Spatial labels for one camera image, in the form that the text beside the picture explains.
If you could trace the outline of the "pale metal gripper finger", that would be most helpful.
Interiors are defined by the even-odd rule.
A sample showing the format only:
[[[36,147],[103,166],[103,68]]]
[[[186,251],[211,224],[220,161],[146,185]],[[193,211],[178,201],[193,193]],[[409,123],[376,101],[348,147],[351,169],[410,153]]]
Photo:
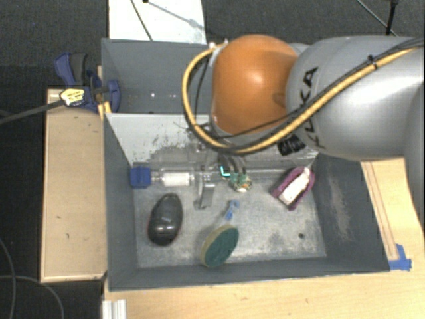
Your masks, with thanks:
[[[206,209],[213,204],[214,191],[216,183],[207,182],[203,185],[202,189],[202,208]]]
[[[195,210],[202,209],[203,202],[203,180],[199,179],[196,182],[195,187],[195,200],[193,201],[193,207]]]

